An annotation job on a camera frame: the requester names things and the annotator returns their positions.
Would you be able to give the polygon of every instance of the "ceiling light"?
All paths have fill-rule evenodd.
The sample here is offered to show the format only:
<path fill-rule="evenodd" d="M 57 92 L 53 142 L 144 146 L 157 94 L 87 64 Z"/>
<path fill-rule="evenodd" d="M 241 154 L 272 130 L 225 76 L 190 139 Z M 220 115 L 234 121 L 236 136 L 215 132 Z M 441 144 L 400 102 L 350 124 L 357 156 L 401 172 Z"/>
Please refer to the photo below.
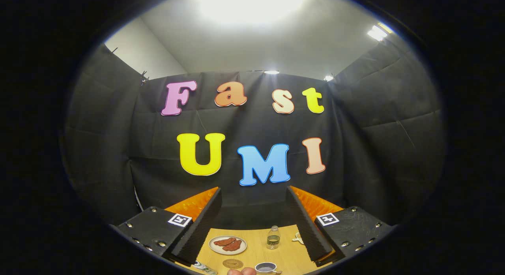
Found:
<path fill-rule="evenodd" d="M 372 31 L 373 32 L 377 32 L 377 34 L 379 34 L 382 37 L 386 37 L 387 36 L 387 34 L 384 31 L 382 31 L 382 29 L 378 28 L 376 25 L 374 25 L 372 27 Z"/>
<path fill-rule="evenodd" d="M 300 9 L 303 0 L 198 0 L 204 18 L 225 24 L 272 23 Z"/>
<path fill-rule="evenodd" d="M 375 40 L 377 40 L 377 41 L 382 41 L 382 36 L 380 36 L 379 34 L 377 34 L 375 31 L 370 30 L 367 34 L 369 36 L 375 38 Z"/>

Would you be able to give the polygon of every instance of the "blue letter m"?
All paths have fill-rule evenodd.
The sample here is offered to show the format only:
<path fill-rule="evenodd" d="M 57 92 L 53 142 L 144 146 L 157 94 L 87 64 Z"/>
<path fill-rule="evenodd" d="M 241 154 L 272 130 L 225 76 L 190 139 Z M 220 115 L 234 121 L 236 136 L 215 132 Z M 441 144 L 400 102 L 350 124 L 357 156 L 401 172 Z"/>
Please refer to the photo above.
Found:
<path fill-rule="evenodd" d="M 270 178 L 272 183 L 281 183 L 288 181 L 289 174 L 287 174 L 286 166 L 286 153 L 289 146 L 286 144 L 275 144 L 270 149 L 267 160 L 263 160 L 258 149 L 255 146 L 244 146 L 237 149 L 238 154 L 242 156 L 243 174 L 244 177 L 240 180 L 240 185 L 249 186 L 255 185 L 256 179 L 253 176 L 253 170 L 260 179 L 261 183 L 267 182 L 270 171 L 273 169 L 274 173 Z"/>

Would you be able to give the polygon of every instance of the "plate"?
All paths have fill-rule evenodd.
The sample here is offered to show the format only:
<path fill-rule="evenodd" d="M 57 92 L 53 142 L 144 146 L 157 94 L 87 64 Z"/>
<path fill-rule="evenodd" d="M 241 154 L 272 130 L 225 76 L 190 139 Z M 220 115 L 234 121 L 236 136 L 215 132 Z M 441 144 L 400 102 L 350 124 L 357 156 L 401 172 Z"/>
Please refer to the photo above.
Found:
<path fill-rule="evenodd" d="M 215 241 L 220 241 L 220 240 L 223 240 L 223 239 L 229 239 L 229 238 L 235 238 L 237 240 L 241 240 L 242 242 L 240 243 L 240 248 L 238 248 L 238 250 L 234 250 L 234 251 L 226 251 L 226 250 L 223 250 L 223 247 L 222 246 L 218 246 L 218 245 L 215 245 L 214 242 Z M 244 239 L 242 238 L 239 238 L 237 236 L 218 236 L 218 237 L 215 237 L 213 239 L 211 239 L 209 241 L 209 247 L 211 248 L 211 250 L 217 252 L 217 253 L 220 253 L 220 254 L 224 254 L 224 255 L 235 255 L 235 254 L 239 254 L 241 253 L 242 251 L 245 251 L 245 249 L 247 248 L 247 243 L 245 242 Z"/>

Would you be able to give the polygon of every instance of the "water bottle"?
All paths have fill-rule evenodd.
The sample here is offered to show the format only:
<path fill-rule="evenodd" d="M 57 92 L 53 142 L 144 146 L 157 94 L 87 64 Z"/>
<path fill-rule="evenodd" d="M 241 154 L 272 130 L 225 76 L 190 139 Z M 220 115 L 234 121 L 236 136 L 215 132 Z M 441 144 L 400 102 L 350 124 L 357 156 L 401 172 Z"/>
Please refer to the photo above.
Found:
<path fill-rule="evenodd" d="M 203 272 L 208 273 L 210 275 L 217 275 L 217 273 L 218 273 L 216 270 L 213 270 L 212 268 L 209 268 L 205 264 L 202 264 L 198 261 L 195 261 L 193 266 L 195 266 L 196 268 L 198 268 L 198 269 L 202 270 Z"/>
<path fill-rule="evenodd" d="M 267 235 L 267 248 L 276 249 L 278 248 L 279 242 L 281 240 L 281 233 L 279 232 L 279 227 L 274 225 L 270 229 Z"/>

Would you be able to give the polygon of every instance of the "white cup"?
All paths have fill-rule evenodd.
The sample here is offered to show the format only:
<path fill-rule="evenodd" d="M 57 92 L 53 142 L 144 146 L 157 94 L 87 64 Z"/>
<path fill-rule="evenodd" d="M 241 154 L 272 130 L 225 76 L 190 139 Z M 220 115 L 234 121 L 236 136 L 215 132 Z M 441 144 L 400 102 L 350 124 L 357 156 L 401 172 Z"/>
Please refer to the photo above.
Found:
<path fill-rule="evenodd" d="M 263 262 L 261 264 L 256 264 L 256 272 L 260 273 L 260 275 L 274 275 L 276 274 L 275 270 L 277 265 L 272 262 Z"/>

